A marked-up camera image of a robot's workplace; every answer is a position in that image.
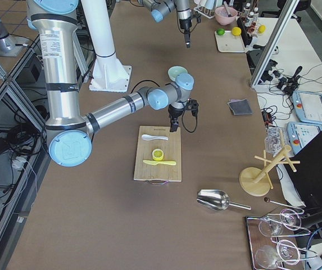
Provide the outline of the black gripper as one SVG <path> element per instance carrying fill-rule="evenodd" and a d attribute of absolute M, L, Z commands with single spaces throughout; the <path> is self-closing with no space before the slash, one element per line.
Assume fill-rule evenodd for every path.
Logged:
<path fill-rule="evenodd" d="M 184 40 L 187 48 L 191 47 L 191 30 L 192 27 L 192 19 L 186 18 L 186 19 L 179 19 L 179 25 L 181 31 L 184 33 Z"/>
<path fill-rule="evenodd" d="M 176 132 L 179 127 L 178 117 L 184 113 L 185 105 L 183 103 L 175 103 L 168 106 L 170 118 L 170 132 Z"/>

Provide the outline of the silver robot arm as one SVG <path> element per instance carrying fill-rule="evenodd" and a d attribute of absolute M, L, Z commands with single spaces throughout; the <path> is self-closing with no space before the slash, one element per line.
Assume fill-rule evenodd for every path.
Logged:
<path fill-rule="evenodd" d="M 187 48 L 191 47 L 191 27 L 192 27 L 192 11 L 187 0 L 140 0 L 138 3 L 148 10 L 155 22 L 161 22 L 173 10 L 176 10 L 179 20 L 181 32 L 184 35 L 184 40 Z"/>
<path fill-rule="evenodd" d="M 180 108 L 188 101 L 194 85 L 190 74 L 181 73 L 163 87 L 143 87 L 81 115 L 73 44 L 78 5 L 83 8 L 96 54 L 90 89 L 124 93 L 131 75 L 131 67 L 124 66 L 116 56 L 105 1 L 27 2 L 27 20 L 39 33 L 46 79 L 50 113 L 46 122 L 48 152 L 55 163 L 65 167 L 86 161 L 92 151 L 91 137 L 101 128 L 145 106 L 155 110 L 168 107 L 175 131 Z"/>

